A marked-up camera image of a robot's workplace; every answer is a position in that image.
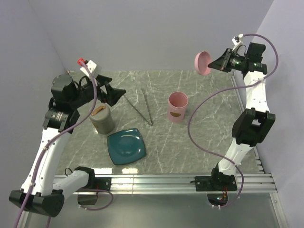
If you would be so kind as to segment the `pink lid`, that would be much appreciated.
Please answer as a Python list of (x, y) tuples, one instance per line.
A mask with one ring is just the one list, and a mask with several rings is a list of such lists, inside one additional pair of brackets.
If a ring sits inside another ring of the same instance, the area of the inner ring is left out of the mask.
[(212, 62), (211, 55), (207, 51), (202, 51), (195, 56), (194, 67), (198, 74), (206, 76), (211, 68), (208, 65)]

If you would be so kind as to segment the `grey steel lid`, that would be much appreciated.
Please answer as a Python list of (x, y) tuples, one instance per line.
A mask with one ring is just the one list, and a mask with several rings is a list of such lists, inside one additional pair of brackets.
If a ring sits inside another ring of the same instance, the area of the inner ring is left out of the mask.
[(110, 107), (107, 105), (101, 105), (97, 107), (89, 116), (93, 123), (103, 123), (111, 117)]

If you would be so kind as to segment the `grey steel canister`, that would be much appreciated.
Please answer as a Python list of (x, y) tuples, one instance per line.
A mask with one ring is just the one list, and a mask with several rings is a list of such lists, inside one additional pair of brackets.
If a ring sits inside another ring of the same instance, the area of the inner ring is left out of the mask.
[(90, 116), (91, 123), (99, 134), (109, 134), (114, 130), (115, 124), (111, 115), (107, 116)]

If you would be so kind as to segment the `metal food tongs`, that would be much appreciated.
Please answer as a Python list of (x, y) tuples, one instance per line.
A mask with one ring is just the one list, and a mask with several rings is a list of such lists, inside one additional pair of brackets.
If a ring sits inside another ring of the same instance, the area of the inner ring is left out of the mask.
[(126, 95), (123, 98), (126, 100), (127, 104), (149, 125), (153, 126), (152, 112), (149, 107), (148, 98), (146, 91), (141, 88), (142, 99), (137, 100), (137, 102), (132, 102)]

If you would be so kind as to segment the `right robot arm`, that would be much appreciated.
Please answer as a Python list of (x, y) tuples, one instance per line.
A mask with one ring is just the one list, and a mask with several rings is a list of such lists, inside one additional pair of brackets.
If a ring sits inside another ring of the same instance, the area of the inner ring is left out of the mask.
[(224, 54), (209, 63), (209, 68), (229, 72), (240, 71), (246, 86), (246, 107), (232, 127), (232, 143), (225, 157), (213, 168), (210, 185), (215, 190), (234, 185), (237, 166), (245, 155), (258, 143), (261, 143), (276, 116), (271, 113), (266, 101), (267, 66), (262, 63), (264, 44), (250, 43), (244, 56), (228, 48)]

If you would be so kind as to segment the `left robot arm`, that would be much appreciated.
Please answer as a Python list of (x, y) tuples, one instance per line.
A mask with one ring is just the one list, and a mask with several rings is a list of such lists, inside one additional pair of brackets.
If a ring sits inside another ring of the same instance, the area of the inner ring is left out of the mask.
[(21, 188), (9, 196), (10, 202), (22, 211), (56, 217), (70, 195), (81, 188), (91, 191), (96, 187), (94, 170), (81, 166), (63, 180), (53, 182), (63, 149), (80, 117), (78, 108), (95, 98), (114, 106), (126, 93), (124, 89), (111, 87), (112, 79), (106, 76), (98, 75), (95, 85), (89, 77), (83, 76), (83, 79), (84, 85), (64, 74), (52, 82), (52, 97), (34, 164)]

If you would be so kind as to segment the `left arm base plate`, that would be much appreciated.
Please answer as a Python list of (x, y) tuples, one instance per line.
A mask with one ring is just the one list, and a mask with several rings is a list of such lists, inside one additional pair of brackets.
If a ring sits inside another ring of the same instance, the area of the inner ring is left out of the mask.
[(89, 188), (92, 190), (106, 190), (110, 191), (111, 188), (111, 177), (95, 177), (92, 186)]

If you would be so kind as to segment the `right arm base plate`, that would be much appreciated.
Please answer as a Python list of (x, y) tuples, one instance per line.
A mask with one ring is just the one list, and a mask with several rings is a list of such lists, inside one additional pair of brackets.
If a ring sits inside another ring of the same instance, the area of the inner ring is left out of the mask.
[(196, 191), (236, 191), (238, 189), (233, 175), (227, 177), (196, 176), (194, 183)]

